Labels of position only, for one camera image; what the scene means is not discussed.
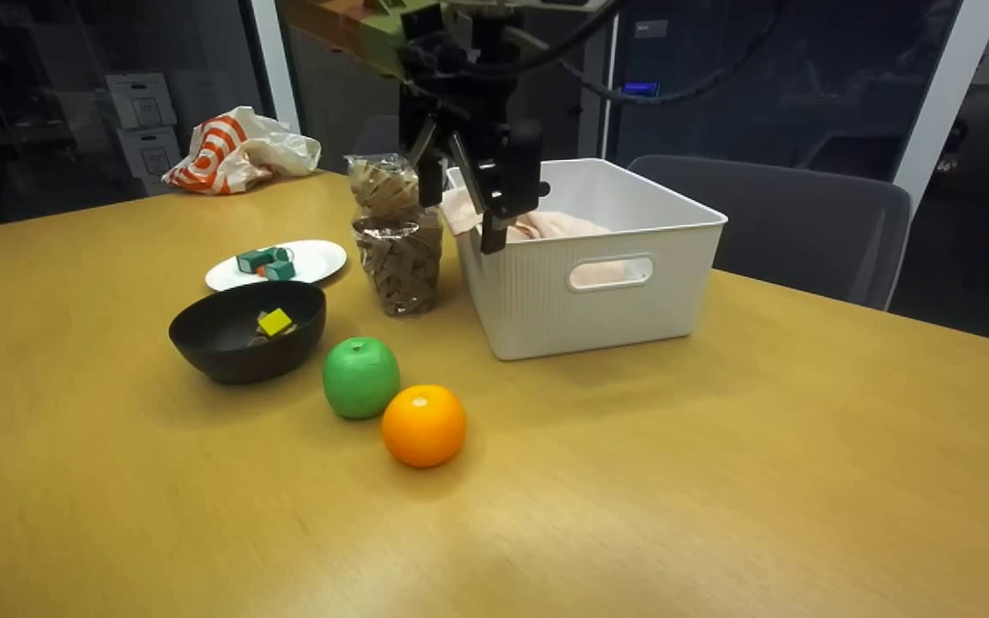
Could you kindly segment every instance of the orange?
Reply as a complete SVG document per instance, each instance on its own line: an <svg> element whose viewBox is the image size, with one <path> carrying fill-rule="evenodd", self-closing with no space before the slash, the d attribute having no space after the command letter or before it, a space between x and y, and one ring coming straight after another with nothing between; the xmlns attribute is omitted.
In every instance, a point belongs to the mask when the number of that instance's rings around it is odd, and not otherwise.
<svg viewBox="0 0 989 618"><path fill-rule="evenodd" d="M468 416L450 387L411 386L387 400L381 434L397 465L441 468L461 453Z"/></svg>

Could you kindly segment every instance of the cable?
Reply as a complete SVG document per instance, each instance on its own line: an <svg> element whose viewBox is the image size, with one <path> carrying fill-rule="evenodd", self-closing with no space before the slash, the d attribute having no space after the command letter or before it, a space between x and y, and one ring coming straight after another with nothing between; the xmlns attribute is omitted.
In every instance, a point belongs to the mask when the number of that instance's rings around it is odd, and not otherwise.
<svg viewBox="0 0 989 618"><path fill-rule="evenodd" d="M696 80L693 85L688 89L675 89L675 93L659 93L659 96L629 96L622 89L607 89L601 82L592 82L582 69L572 69L571 61L559 61L564 71L572 74L572 82L582 82L587 93L601 96L601 99L613 99L613 102L640 102L640 105L673 105L673 102L688 102L688 99L696 99L710 89L719 89L720 82L727 82L738 69L745 69L756 51L768 41L768 34L777 30L781 16L788 11L788 0L773 0L773 11L767 16L767 24L760 26L760 34L735 54L735 61L708 71L704 80ZM550 48L546 41L532 39L530 30L523 26L513 26L509 30L513 39L517 39L523 46L530 48Z"/></svg>
<svg viewBox="0 0 989 618"><path fill-rule="evenodd" d="M593 30L601 30L626 2L633 0L607 0L599 14L592 14L592 22L583 22L571 39L564 39L559 46L538 46L538 54L513 61L513 64L468 64L468 74L477 80L517 80L532 69L553 64L559 61L568 51L572 51L576 46L583 46Z"/></svg>

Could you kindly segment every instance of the white plastic basket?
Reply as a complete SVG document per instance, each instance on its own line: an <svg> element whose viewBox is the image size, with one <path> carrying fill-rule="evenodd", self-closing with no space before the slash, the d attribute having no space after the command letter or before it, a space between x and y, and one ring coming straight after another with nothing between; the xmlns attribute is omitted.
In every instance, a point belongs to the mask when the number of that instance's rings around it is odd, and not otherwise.
<svg viewBox="0 0 989 618"><path fill-rule="evenodd" d="M727 215L604 159L546 161L538 210L601 223L601 236L509 243L481 255L456 236L461 269L495 357L546 357L688 335Z"/></svg>

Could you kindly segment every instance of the white plate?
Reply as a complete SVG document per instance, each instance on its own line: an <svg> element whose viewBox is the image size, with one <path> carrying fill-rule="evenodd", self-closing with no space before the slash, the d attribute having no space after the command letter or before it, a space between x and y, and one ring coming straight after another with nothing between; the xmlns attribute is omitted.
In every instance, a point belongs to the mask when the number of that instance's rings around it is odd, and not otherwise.
<svg viewBox="0 0 989 618"><path fill-rule="evenodd" d="M346 249L331 243L331 239L287 239L287 243L267 243L267 246L284 246L292 264L294 264L294 278L292 280L323 280L331 276L335 276L346 264ZM253 284L265 280L259 276L242 276L237 260L227 259L221 264L214 264L214 270L206 276L206 284L214 293L223 289L237 289L237 284Z"/></svg>

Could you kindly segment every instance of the wooden table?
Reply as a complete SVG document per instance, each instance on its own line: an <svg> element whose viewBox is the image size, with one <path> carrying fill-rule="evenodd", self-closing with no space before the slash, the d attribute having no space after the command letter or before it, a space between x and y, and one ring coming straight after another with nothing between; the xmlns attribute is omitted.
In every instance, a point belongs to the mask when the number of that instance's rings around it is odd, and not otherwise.
<svg viewBox="0 0 989 618"><path fill-rule="evenodd" d="M503 364L456 276L387 320L334 176L0 225L0 614L989 614L989 341L710 276L689 341ZM331 327L218 387L168 343L221 259L334 236ZM339 421L327 351L447 380L442 469Z"/></svg>

